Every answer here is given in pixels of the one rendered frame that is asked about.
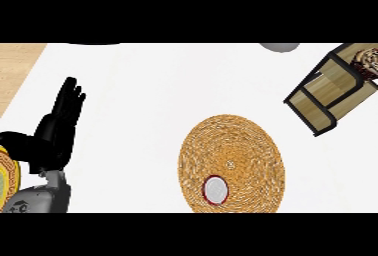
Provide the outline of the yellow round plate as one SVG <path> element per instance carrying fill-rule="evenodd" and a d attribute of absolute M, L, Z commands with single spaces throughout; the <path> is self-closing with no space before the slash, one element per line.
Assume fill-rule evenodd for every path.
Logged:
<path fill-rule="evenodd" d="M 0 212 L 4 205 L 19 190 L 21 167 L 19 163 L 10 158 L 9 152 L 0 146 Z"/>

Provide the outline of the round woven wicker placemat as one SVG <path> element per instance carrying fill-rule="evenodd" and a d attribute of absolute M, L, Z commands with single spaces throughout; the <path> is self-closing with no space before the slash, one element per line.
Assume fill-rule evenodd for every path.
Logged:
<path fill-rule="evenodd" d="M 179 155 L 179 181 L 196 212 L 275 212 L 285 191 L 285 168 L 276 144 L 246 118 L 217 115 L 192 129 Z M 205 182 L 224 180 L 226 198 L 205 196 Z"/>

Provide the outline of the wooden tiered shelf black frame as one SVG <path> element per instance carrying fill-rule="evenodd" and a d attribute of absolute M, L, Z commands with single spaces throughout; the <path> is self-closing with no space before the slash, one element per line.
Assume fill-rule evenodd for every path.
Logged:
<path fill-rule="evenodd" d="M 378 48 L 378 43 L 344 43 L 328 52 L 283 103 L 319 136 L 337 127 L 338 120 L 378 92 L 350 65 L 356 53 Z"/>

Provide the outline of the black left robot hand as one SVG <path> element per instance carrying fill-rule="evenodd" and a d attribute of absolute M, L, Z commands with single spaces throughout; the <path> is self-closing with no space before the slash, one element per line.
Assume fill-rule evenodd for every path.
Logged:
<path fill-rule="evenodd" d="M 0 132 L 0 146 L 4 147 L 12 160 L 29 164 L 31 174 L 62 170 L 69 162 L 84 100 L 86 94 L 77 85 L 77 79 L 68 77 L 52 112 L 43 116 L 34 135 Z"/>

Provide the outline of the grey rounded object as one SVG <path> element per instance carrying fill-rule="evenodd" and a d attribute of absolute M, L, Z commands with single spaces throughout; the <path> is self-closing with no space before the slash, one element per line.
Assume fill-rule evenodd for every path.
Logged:
<path fill-rule="evenodd" d="M 261 43 L 261 46 L 277 53 L 286 53 L 297 49 L 298 43 Z"/>

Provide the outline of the brown and white cupcake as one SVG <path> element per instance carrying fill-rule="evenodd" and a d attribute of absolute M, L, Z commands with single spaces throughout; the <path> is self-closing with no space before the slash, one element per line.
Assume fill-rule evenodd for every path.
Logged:
<path fill-rule="evenodd" d="M 378 48 L 360 50 L 350 65 L 359 71 L 365 80 L 378 79 Z"/>

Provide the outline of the red cupcake with white top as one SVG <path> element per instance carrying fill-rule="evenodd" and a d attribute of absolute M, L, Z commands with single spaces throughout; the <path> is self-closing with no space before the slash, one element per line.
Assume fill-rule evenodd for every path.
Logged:
<path fill-rule="evenodd" d="M 221 205 L 229 196 L 229 187 L 220 176 L 210 176 L 202 184 L 204 199 L 212 205 Z"/>

